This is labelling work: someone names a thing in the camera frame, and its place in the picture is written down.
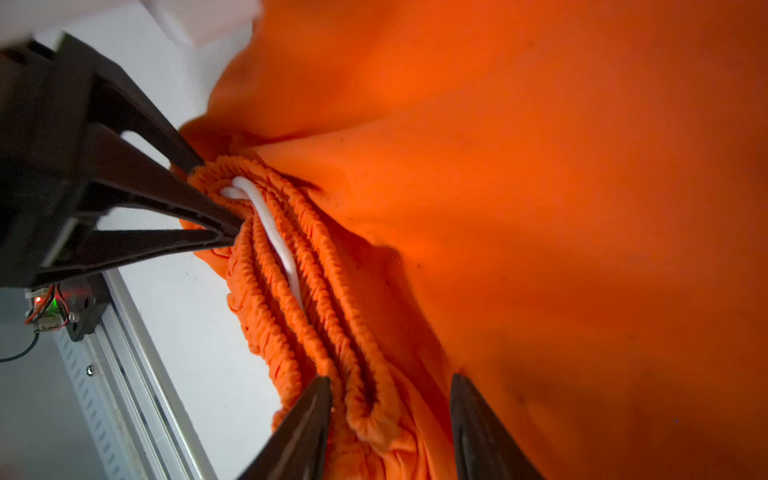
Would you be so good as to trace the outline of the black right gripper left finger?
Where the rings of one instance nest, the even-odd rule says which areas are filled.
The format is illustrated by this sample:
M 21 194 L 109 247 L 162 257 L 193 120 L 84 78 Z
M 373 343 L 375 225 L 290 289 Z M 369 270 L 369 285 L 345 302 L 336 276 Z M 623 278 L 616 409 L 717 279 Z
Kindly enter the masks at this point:
M 331 380 L 313 379 L 239 479 L 322 479 L 332 404 Z

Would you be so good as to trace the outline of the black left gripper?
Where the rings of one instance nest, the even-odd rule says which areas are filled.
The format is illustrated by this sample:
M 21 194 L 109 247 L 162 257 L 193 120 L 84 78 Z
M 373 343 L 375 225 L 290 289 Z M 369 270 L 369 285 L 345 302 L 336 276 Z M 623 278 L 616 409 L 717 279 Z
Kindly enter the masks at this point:
M 242 220 L 103 125 L 102 56 L 66 34 L 1 53 L 1 284 L 27 287 L 231 246 Z M 131 207 L 206 229 L 98 230 Z

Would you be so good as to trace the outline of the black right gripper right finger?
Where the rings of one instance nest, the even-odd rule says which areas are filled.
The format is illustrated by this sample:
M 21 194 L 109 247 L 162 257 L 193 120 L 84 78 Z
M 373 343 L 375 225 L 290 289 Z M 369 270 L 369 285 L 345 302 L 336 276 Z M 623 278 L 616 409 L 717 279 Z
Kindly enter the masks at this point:
M 475 385 L 461 374 L 452 377 L 450 415 L 459 479 L 543 479 Z

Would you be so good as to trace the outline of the orange cloth garment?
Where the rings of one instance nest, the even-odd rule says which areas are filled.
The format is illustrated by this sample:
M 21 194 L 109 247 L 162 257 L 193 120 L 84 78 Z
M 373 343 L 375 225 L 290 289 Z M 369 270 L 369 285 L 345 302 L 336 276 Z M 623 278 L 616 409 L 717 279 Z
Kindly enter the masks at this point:
M 766 477 L 765 2 L 267 1 L 181 132 L 328 478 L 454 478 L 458 373 L 547 478 Z

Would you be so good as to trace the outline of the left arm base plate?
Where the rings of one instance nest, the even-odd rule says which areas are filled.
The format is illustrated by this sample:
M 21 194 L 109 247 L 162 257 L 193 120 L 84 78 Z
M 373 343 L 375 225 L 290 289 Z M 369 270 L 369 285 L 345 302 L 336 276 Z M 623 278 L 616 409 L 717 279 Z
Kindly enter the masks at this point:
M 94 274 L 64 281 L 59 290 L 69 321 L 66 331 L 71 341 L 80 342 L 95 331 L 112 303 L 108 285 L 102 274 Z

